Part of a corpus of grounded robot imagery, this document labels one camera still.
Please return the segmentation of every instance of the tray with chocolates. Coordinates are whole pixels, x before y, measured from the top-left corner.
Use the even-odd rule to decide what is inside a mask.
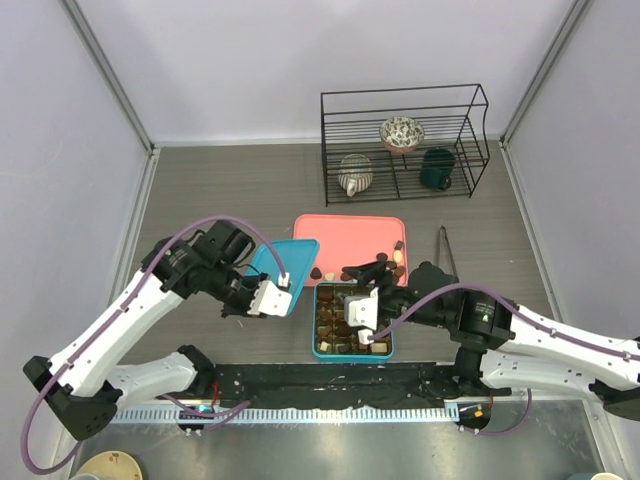
[[[333,363],[387,362],[393,355],[393,338],[387,335],[370,345],[358,342],[358,329],[345,321],[344,299],[353,295],[369,295],[371,285],[320,283],[315,288],[312,350],[316,358]],[[388,327],[381,321],[376,331]]]

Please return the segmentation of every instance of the pink tray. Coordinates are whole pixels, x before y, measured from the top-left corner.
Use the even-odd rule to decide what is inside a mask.
[[[342,267],[357,266],[373,262],[376,255],[384,252],[393,257],[393,247],[398,240],[404,243],[403,261],[407,273],[398,285],[407,284],[409,265],[407,264],[407,237],[404,223],[395,217],[357,217],[351,215],[301,215],[293,227],[293,238],[314,238],[320,243],[320,251],[314,267],[322,275],[334,273],[334,282],[340,282]],[[305,287],[314,287],[324,278],[313,280],[307,277]]]

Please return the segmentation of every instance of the patterned bowl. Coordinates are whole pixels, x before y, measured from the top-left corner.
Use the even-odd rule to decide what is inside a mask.
[[[380,138],[390,152],[409,153],[424,140],[424,128],[413,118],[391,117],[380,126]]]

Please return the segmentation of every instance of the black metal rack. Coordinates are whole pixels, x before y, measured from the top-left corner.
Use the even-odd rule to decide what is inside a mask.
[[[456,195],[471,197],[489,162],[485,134],[489,101],[479,83],[324,92],[320,96],[320,107],[326,205]],[[424,128],[424,140],[411,153],[392,153],[380,139],[380,125],[393,116],[411,117]],[[427,188],[420,182],[424,155],[436,148],[448,150],[455,158],[455,164],[448,170],[450,186],[447,189]],[[351,198],[338,183],[340,162],[350,154],[366,156],[373,171],[369,188]]]

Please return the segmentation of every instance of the white wall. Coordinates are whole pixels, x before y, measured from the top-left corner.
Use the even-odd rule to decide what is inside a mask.
[[[106,306],[145,154],[56,1],[2,3],[0,98],[0,477],[19,480],[22,366]],[[31,444],[48,466],[59,427],[42,410]]]
[[[565,321],[622,338],[640,335],[638,18],[594,2],[512,143]]]
[[[481,82],[501,134],[569,0],[82,0],[159,142],[318,138],[321,91]]]

